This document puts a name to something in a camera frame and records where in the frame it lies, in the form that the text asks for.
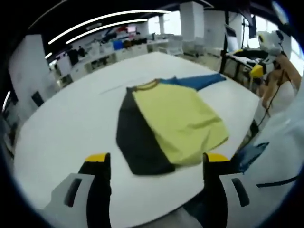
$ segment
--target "window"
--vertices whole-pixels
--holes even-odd
[[[166,34],[181,35],[181,15],[179,11],[164,14],[163,20]]]
[[[267,31],[272,32],[279,30],[278,26],[262,17],[256,16],[256,31]],[[244,47],[249,48],[259,48],[260,44],[258,42],[258,39],[249,39],[249,27],[245,26],[245,35],[244,35]]]
[[[161,33],[160,18],[158,16],[148,19],[148,30],[150,34]]]
[[[294,67],[298,70],[299,74],[303,76],[303,71],[304,71],[303,51],[299,43],[293,37],[291,37],[290,61],[292,62]]]

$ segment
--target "person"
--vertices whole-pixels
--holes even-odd
[[[85,56],[85,50],[81,46],[79,46],[78,55],[81,57]]]
[[[291,99],[294,98],[301,84],[301,75],[286,55],[280,54],[275,60],[275,70],[269,73],[266,84],[262,84],[258,89],[258,95],[262,97],[262,106],[265,109],[269,108],[269,103],[275,93],[278,92],[279,87],[288,84],[286,82],[290,82],[292,86],[293,94],[290,93],[290,96],[293,97]]]

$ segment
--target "white table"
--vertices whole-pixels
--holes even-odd
[[[77,173],[87,156],[101,152],[111,153],[113,228],[152,221],[189,201],[204,187],[202,164],[162,176],[133,175],[115,141],[118,111],[127,86],[154,78],[213,73],[154,52],[95,71],[61,90],[28,119],[19,134],[14,173],[30,203],[44,208],[51,191],[68,174]],[[223,119],[230,134],[214,151],[231,158],[250,127],[258,97],[230,79],[199,95]]]

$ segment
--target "yellow shirt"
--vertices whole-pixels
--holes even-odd
[[[228,139],[221,118],[192,88],[152,81],[138,86],[133,96],[172,164],[200,163],[204,152]]]

